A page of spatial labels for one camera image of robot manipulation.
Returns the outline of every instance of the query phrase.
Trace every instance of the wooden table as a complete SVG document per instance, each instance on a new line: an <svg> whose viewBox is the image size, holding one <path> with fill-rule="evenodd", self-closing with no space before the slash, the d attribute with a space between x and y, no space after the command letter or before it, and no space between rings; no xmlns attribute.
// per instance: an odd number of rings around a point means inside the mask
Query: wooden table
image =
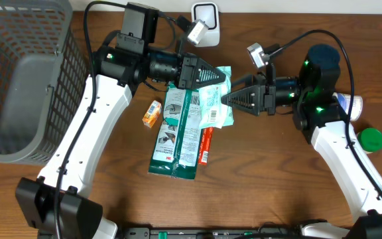
<svg viewBox="0 0 382 239"><path fill-rule="evenodd" d="M121 28L122 18L122 13L90 14L94 50L109 31ZM350 56L356 94L364 100L362 116L354 126L357 131L373 126L382 132L381 15L228 13L220 15L220 23L219 46L188 50L215 66L232 66L233 81L246 72L256 72L246 51L254 42L284 44L311 29L336 33ZM85 52L82 13L74 14L72 30ZM157 45L168 44L171 36L168 25L159 19ZM311 35L276 59L277 74L297 75L308 48L321 42L336 46L326 36ZM337 89L349 92L343 60L341 67ZM234 125L215 130L208 165L198 167L195 181L149 175L161 120L149 129L141 119L153 100L163 99L164 93L140 85L111 133L90 197L103 205L108 219L126 226L169 228L249 228L266 221L291 224L311 218L325 218L337 226L352 224L336 180L321 156L294 128L292 116L255 117L235 110ZM382 151L369 157L382 175ZM39 170L0 164L0 238L36 237L14 193L21 177L36 178Z"/></svg>

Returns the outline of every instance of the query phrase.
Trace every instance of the white wall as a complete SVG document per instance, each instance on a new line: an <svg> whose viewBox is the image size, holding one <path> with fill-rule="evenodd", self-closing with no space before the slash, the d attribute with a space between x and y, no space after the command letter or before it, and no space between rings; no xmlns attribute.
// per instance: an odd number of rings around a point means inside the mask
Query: white wall
<svg viewBox="0 0 382 239"><path fill-rule="evenodd" d="M92 0L69 0L83 11ZM127 0L110 0L125 4ZM131 0L165 12L190 12L198 0ZM382 14L382 0L215 0L224 13L368 13ZM93 10L119 11L117 7L94 6Z"/></svg>

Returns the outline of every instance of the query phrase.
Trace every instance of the green packet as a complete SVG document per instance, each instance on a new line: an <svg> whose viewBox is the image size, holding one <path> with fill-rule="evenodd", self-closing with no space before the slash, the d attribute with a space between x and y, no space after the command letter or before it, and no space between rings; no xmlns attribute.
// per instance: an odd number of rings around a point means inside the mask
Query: green packet
<svg viewBox="0 0 382 239"><path fill-rule="evenodd" d="M164 103L164 121L157 135L149 173L195 179L202 136L202 130L198 129L201 121L198 99L197 91L169 86Z"/></svg>

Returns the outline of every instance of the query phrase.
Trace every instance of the green bottle cap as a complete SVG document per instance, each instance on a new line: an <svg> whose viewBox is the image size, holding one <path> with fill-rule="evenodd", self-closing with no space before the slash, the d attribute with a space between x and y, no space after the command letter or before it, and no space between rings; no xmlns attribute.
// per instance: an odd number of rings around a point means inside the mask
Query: green bottle cap
<svg viewBox="0 0 382 239"><path fill-rule="evenodd" d="M357 135L357 140L366 152L382 149L382 133L375 128L367 128Z"/></svg>

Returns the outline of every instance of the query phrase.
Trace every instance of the green and white package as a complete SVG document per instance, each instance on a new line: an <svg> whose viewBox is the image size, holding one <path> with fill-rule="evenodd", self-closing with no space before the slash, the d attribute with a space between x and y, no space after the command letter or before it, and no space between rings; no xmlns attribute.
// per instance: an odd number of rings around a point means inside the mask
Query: green and white package
<svg viewBox="0 0 382 239"><path fill-rule="evenodd" d="M225 75L224 82L200 88L200 112L202 120L199 128L222 128L233 124L232 107L221 103L221 97L231 92L231 67L218 67Z"/></svg>
<svg viewBox="0 0 382 239"><path fill-rule="evenodd" d="M149 173L194 179L201 140L198 92L169 86Z"/></svg>

